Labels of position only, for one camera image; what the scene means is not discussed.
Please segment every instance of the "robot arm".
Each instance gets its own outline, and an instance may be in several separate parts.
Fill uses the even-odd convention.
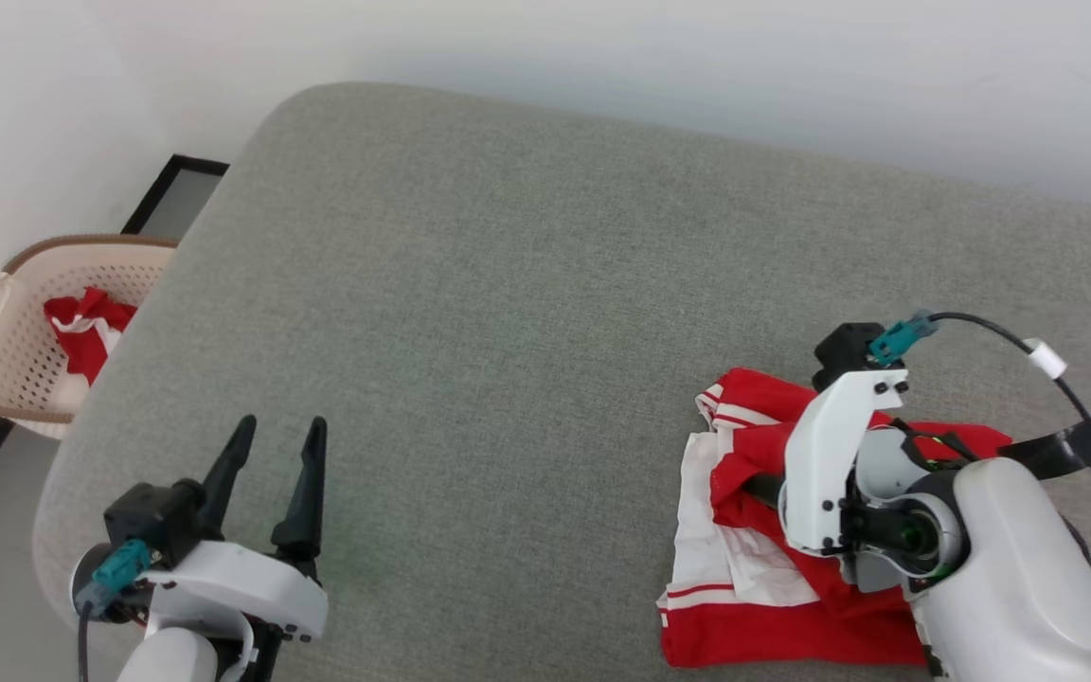
[[[788,543],[839,558],[863,591],[903,586],[937,678],[1091,682],[1091,569],[1042,484],[1008,457],[934,470],[903,431],[870,430],[907,369],[867,352],[882,326],[844,326],[787,444]]]
[[[267,681],[281,643],[321,638],[327,597],[314,560],[326,422],[311,426],[289,512],[272,533],[273,554],[226,542],[220,531],[254,432],[254,416],[243,418],[203,484],[135,484],[105,511],[111,542],[87,552],[70,593],[83,619],[146,626],[120,682]]]

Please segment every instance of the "red cloth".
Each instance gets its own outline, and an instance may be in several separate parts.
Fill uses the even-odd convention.
[[[135,312],[137,307],[112,301],[107,290],[94,286],[87,286],[82,299],[45,301],[45,319],[57,336],[57,344],[69,356],[65,371],[83,374],[87,384],[94,384],[116,345],[116,337],[124,332]]]
[[[741,484],[757,474],[784,474],[786,442],[813,390],[784,383],[775,376],[735,368],[698,398],[698,405],[745,407],[779,423],[758,427],[734,407],[714,416],[715,430],[730,428],[731,451],[710,475],[710,504],[715,523],[752,528],[766,535],[791,558],[793,565],[817,593],[819,600],[796,607],[702,603],[668,609],[663,649],[668,663],[697,668],[705,665],[745,663],[755,660],[793,660],[805,657],[853,665],[925,665],[912,612],[898,587],[883,593],[861,593],[840,577],[835,558],[810,557],[786,543],[776,511],[742,491]],[[872,427],[891,418],[879,412]],[[913,422],[918,431],[954,431],[982,456],[995,456],[1009,438],[987,427]],[[926,458],[956,458],[945,445],[922,438],[916,441]]]

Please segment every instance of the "gray fabric surface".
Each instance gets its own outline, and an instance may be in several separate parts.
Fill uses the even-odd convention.
[[[672,671],[655,609],[694,394],[732,366],[805,383],[837,324],[916,307],[1048,338],[1091,406],[1090,207],[428,89],[307,91],[230,168],[79,415],[39,579],[67,609],[105,506],[203,476],[248,412],[226,536],[267,548],[320,414],[331,618],[277,679],[925,679]],[[904,418],[1017,436],[1074,418],[978,330],[948,325],[910,367]],[[1050,488],[1091,541],[1091,474]]]

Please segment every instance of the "black floor trim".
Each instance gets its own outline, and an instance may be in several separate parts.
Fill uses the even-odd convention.
[[[133,215],[129,216],[129,222],[125,223],[125,229],[121,229],[121,234],[139,234],[143,227],[146,227],[146,223],[154,215],[154,208],[159,205],[163,198],[165,198],[168,190],[170,190],[170,184],[175,182],[175,178],[178,177],[179,171],[191,171],[191,172],[203,172],[205,175],[217,175],[221,176],[226,174],[226,170],[230,168],[229,164],[224,164],[221,161],[212,161],[208,159],[196,159],[193,156],[184,156],[181,154],[175,154],[170,156],[168,163],[163,167],[159,176],[155,178],[154,184],[151,189],[146,191],[146,195],[142,198],[142,203],[137,205],[137,208],[133,211]],[[14,423],[10,420],[0,418],[0,448],[3,446],[3,441],[11,433],[11,429],[14,428]]]

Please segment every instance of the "laundry basket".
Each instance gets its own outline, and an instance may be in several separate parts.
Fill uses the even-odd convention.
[[[12,259],[0,275],[0,416],[57,438],[86,397],[86,376],[65,371],[43,307],[81,298],[87,286],[120,303],[140,306],[173,254],[176,241],[80,236],[41,241]]]

